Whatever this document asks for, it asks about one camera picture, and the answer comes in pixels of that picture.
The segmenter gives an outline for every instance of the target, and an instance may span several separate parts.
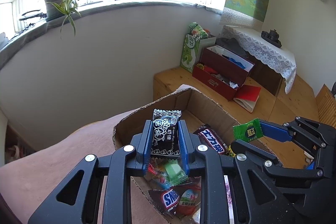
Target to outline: white lace cloth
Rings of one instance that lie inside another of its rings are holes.
[[[294,54],[288,49],[277,48],[261,38],[260,32],[253,29],[224,26],[221,37],[235,38],[239,45],[256,59],[280,73],[286,81],[285,92],[292,88],[296,75]]]

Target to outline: red notebook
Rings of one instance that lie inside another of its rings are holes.
[[[255,104],[259,98],[261,87],[252,85],[242,85],[237,91],[233,100],[244,107],[248,112],[253,111]]]

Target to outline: wooden tabletop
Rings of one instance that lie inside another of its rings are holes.
[[[319,120],[313,90],[298,75],[295,77],[292,90],[288,95],[285,94],[285,82],[282,83],[277,98],[261,87],[259,99],[252,113],[249,113],[234,101],[226,100],[217,92],[193,78],[190,72],[181,67],[154,75],[154,100],[170,94],[182,84],[191,85],[213,99],[239,123],[247,123],[254,118],[259,118],[283,124],[284,122],[293,121],[295,116],[315,121]],[[260,86],[249,77],[246,79],[245,84]],[[303,168],[306,164],[303,150],[294,143],[280,143],[267,137],[262,137],[261,141],[279,157],[285,167]]]

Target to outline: red box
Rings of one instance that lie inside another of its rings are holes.
[[[237,62],[241,62],[246,67],[246,69],[242,69],[235,63],[223,57],[221,54],[224,54],[227,57],[231,57]],[[237,83],[239,87],[244,84],[246,77],[250,75],[250,72],[254,66],[254,64],[250,61],[218,45],[205,48],[203,50],[200,62],[218,71],[218,73],[222,76]],[[225,84],[221,80],[217,79],[197,66],[194,66],[193,77],[206,84],[208,87],[212,88],[214,91],[218,92],[229,101],[232,100],[237,90],[239,89],[238,88],[235,90],[231,88],[229,85]]]

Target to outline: green box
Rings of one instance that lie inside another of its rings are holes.
[[[203,49],[214,46],[215,42],[216,37],[211,34],[209,38],[198,41],[192,35],[186,33],[182,50],[181,67],[193,73],[194,65],[200,61]]]

